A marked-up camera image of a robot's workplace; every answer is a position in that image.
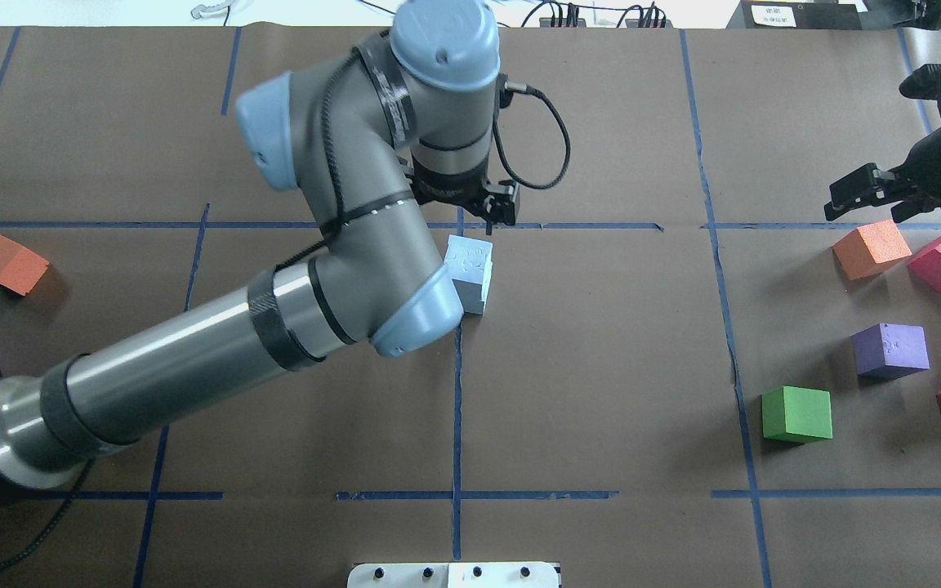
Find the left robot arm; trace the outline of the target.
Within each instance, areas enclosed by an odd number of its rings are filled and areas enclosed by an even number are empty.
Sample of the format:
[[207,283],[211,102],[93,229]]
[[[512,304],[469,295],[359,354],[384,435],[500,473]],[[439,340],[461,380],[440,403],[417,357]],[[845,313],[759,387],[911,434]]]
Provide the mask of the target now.
[[44,376],[0,373],[0,505],[344,346],[397,357],[454,330],[463,304],[421,205],[515,223],[515,183],[487,181],[500,69],[485,2],[408,1],[346,56],[239,96],[254,163],[302,192],[323,250]]

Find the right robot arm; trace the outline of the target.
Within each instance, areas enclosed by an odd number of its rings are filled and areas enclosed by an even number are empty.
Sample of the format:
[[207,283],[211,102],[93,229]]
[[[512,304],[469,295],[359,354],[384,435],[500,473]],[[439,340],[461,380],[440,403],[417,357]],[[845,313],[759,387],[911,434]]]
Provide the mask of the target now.
[[827,221],[867,206],[891,205],[894,222],[941,211],[941,128],[915,144],[898,167],[882,171],[867,163],[829,186]]

